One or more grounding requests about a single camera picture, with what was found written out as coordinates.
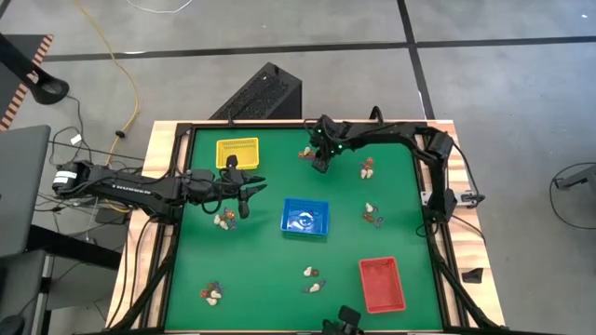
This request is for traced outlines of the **black computer tower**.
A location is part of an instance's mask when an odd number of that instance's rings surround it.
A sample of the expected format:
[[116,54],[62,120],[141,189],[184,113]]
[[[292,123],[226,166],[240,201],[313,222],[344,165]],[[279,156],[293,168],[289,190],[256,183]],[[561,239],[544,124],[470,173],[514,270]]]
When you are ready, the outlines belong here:
[[210,120],[302,119],[303,82],[266,63]]

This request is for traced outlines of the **red plastic basket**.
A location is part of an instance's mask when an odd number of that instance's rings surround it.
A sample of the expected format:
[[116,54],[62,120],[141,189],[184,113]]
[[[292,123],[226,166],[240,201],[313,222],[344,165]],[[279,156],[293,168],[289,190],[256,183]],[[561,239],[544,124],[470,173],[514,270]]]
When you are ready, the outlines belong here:
[[359,261],[360,280],[369,314],[402,312],[406,309],[397,260],[394,257]]

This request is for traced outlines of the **grey desk top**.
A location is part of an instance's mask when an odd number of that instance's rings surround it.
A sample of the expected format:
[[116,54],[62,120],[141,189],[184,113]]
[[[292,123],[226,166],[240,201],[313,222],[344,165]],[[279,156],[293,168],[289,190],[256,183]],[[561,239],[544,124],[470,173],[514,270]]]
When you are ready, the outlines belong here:
[[50,127],[0,132],[0,258],[25,250]]

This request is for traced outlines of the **grey stand foot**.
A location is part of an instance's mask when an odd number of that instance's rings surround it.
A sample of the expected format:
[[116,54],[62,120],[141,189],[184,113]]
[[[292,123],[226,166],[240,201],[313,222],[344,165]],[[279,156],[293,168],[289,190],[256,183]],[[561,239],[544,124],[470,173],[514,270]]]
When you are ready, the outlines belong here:
[[596,194],[596,164],[590,164],[588,167],[562,179],[554,179],[555,186],[560,190],[570,189],[578,184],[586,183]]

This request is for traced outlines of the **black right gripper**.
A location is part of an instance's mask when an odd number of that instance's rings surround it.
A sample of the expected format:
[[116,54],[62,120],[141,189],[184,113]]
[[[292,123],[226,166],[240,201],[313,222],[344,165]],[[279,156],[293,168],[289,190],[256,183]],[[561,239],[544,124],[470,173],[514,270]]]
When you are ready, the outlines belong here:
[[348,122],[333,120],[326,114],[319,119],[305,120],[305,131],[309,136],[309,143],[315,149],[312,167],[317,172],[326,173],[332,157],[349,148],[348,130]]

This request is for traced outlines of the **black desk leg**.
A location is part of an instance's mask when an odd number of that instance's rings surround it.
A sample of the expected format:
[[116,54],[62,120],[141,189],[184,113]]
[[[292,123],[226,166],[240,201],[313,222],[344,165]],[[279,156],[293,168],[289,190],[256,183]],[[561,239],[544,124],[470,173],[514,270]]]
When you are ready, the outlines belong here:
[[118,269],[121,260],[120,252],[36,225],[32,225],[30,228],[24,250],[44,250],[46,253],[57,257],[81,261],[112,270]]

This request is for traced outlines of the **yellow plastic basket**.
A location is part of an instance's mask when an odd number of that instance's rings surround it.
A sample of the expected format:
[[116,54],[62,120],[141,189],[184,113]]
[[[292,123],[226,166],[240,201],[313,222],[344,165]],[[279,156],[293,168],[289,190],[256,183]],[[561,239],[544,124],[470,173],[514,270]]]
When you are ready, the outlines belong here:
[[259,139],[239,138],[216,142],[216,167],[226,167],[230,155],[237,157],[237,169],[256,169],[260,163]]

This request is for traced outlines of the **green table mat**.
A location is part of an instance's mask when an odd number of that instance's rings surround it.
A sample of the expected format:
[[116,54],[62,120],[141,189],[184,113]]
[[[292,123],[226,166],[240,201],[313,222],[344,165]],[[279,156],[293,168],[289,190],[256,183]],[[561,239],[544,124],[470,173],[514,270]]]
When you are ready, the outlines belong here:
[[[427,241],[421,235],[423,215],[411,152],[399,144],[369,145],[346,151],[317,172],[298,154],[307,146],[302,129],[203,129],[196,134],[193,168],[214,168],[216,142],[258,138],[257,174],[267,185],[249,202],[250,215],[235,231],[213,222],[201,207],[184,210],[165,327],[187,330],[315,330],[323,319],[338,315],[342,305],[365,312],[359,261],[378,257],[397,260],[406,309],[371,315],[367,330],[438,329],[437,290]],[[360,162],[371,157],[371,167]],[[361,179],[360,171],[373,170]],[[327,236],[289,234],[280,230],[286,198],[327,201]],[[369,203],[378,213],[367,212]],[[373,222],[363,214],[371,214]],[[380,228],[378,218],[384,218]],[[317,277],[304,276],[311,266]],[[303,293],[320,280],[326,285]],[[210,306],[200,297],[208,283],[219,281],[223,296]]]

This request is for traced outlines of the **black angular device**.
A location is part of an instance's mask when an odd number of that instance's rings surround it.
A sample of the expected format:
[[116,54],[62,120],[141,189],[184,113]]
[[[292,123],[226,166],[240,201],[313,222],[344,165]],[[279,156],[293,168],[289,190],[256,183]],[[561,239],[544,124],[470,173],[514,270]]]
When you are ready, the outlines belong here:
[[342,305],[338,313],[338,319],[331,321],[324,319],[322,321],[322,335],[364,335],[364,331],[359,327],[361,314],[356,310]]

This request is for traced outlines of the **blue plastic basket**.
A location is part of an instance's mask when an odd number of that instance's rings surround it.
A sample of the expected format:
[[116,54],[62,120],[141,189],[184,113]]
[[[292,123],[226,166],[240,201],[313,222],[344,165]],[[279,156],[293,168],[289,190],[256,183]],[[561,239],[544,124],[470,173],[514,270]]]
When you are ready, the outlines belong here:
[[284,233],[327,236],[330,231],[330,207],[327,201],[286,198],[280,230]]

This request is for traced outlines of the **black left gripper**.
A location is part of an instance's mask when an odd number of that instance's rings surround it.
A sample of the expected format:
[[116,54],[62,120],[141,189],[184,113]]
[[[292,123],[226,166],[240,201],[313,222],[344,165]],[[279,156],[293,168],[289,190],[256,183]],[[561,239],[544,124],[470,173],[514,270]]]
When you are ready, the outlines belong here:
[[247,219],[250,215],[249,199],[267,187],[266,184],[247,187],[242,190],[244,184],[253,184],[265,181],[264,177],[244,175],[237,169],[238,160],[235,155],[226,158],[225,168],[221,170],[221,182],[223,199],[235,198],[238,202],[238,213],[241,219]]

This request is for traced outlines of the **silver metal bracket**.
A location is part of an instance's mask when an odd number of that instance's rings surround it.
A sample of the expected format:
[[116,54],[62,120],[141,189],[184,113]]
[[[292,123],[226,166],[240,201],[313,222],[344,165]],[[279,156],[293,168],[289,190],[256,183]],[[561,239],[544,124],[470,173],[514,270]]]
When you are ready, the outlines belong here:
[[[431,192],[421,192],[421,200],[422,204],[426,205],[428,203],[429,198],[431,197]],[[467,207],[467,208],[475,208],[480,202],[485,199],[484,194],[476,194],[471,191],[465,193],[454,193],[454,198],[457,202],[459,207]]]

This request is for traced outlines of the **black stand base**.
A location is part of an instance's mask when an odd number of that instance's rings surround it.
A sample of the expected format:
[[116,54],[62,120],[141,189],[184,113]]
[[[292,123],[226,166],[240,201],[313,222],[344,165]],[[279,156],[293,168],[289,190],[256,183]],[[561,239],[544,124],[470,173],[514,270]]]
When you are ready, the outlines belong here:
[[63,100],[69,85],[45,72],[18,50],[0,33],[0,62],[4,64],[32,92],[36,102],[44,105]]

